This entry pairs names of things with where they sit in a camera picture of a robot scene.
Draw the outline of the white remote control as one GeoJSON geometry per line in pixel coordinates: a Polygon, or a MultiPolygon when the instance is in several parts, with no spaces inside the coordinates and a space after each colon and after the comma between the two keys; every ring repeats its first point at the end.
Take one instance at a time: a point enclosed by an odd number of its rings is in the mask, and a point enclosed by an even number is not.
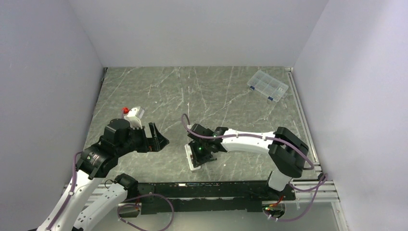
{"type": "Polygon", "coordinates": [[[193,166],[193,154],[192,154],[191,147],[188,144],[186,144],[184,146],[184,148],[185,148],[185,152],[186,152],[186,156],[187,156],[190,171],[197,171],[197,170],[201,169],[201,166],[198,166],[198,167],[193,166]]]}

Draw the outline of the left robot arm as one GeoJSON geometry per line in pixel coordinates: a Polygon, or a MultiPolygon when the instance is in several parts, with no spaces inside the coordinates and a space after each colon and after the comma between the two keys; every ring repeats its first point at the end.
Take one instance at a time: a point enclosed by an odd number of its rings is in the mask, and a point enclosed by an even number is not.
{"type": "Polygon", "coordinates": [[[138,182],[121,174],[102,196],[86,206],[120,157],[131,152],[159,152],[169,144],[155,123],[149,123],[149,129],[151,136],[147,137],[144,128],[132,128],[125,119],[111,120],[97,143],[75,154],[67,189],[37,230],[89,231],[120,202],[134,201],[139,194],[138,182]]]}

